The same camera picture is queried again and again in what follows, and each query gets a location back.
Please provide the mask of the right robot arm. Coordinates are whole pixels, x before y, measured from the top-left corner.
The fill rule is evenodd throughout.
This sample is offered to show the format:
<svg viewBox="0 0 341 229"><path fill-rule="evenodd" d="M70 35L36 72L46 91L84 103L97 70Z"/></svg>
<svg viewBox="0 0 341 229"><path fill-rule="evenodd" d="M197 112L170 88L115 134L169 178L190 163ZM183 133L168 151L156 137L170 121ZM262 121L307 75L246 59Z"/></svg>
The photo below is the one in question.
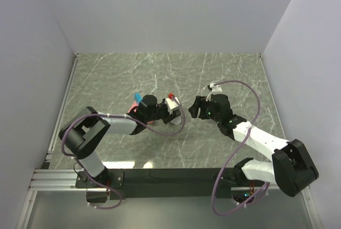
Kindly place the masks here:
<svg viewBox="0 0 341 229"><path fill-rule="evenodd" d="M226 95L197 96L189 113L192 118L211 119L223 135L245 142L268 159L264 162L245 158L233 168L226 168L221 179L236 186L252 181L276 184L284 194L294 197L319 178L303 142L285 140L251 126L245 118L233 113Z"/></svg>

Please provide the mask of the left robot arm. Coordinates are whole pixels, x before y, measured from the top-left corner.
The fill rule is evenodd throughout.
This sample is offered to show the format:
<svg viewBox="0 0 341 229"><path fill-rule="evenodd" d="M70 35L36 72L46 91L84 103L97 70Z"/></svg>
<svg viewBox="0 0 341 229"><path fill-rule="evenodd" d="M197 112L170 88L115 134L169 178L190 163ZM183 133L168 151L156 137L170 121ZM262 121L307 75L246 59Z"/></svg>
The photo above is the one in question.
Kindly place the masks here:
<svg viewBox="0 0 341 229"><path fill-rule="evenodd" d="M154 95L136 93L134 100L134 106L122 115L100 113L93 107L86 107L59 131L63 155L76 159L94 187L110 182L108 169L95 152L106 134L137 135L150 129L148 124L157 120L179 126L175 134L184 128L185 112L173 94L158 102Z"/></svg>

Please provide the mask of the white triangular power strip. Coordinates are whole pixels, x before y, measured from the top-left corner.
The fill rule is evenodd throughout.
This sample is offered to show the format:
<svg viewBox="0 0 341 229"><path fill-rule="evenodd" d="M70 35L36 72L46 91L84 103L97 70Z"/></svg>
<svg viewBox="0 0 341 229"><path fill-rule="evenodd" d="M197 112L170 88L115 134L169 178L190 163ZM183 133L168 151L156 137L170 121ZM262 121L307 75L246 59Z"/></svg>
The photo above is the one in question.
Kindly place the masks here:
<svg viewBox="0 0 341 229"><path fill-rule="evenodd" d="M181 117L176 117L173 120L171 120L170 123L178 126L182 123L182 119L181 119Z"/></svg>

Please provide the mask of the blue square plug adapter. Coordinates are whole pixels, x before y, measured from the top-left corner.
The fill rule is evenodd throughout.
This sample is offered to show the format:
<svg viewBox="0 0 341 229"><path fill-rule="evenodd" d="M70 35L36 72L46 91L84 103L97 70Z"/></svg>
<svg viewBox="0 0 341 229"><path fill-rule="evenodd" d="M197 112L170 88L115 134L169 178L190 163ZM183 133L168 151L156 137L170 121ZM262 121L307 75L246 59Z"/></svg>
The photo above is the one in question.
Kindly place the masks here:
<svg viewBox="0 0 341 229"><path fill-rule="evenodd" d="M139 104L143 100L143 97L139 93L134 94L134 101Z"/></svg>

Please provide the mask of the pink triangular power strip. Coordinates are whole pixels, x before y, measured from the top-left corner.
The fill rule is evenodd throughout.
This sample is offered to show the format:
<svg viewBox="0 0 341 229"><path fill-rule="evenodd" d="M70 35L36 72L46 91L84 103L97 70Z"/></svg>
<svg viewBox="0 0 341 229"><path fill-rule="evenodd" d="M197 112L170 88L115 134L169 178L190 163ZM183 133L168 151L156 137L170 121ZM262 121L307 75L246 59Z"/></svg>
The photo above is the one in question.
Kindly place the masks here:
<svg viewBox="0 0 341 229"><path fill-rule="evenodd" d="M134 101L133 104L131 105L130 109L128 110L128 113L135 111L138 107L138 104ZM154 121L148 121L148 125L152 125Z"/></svg>

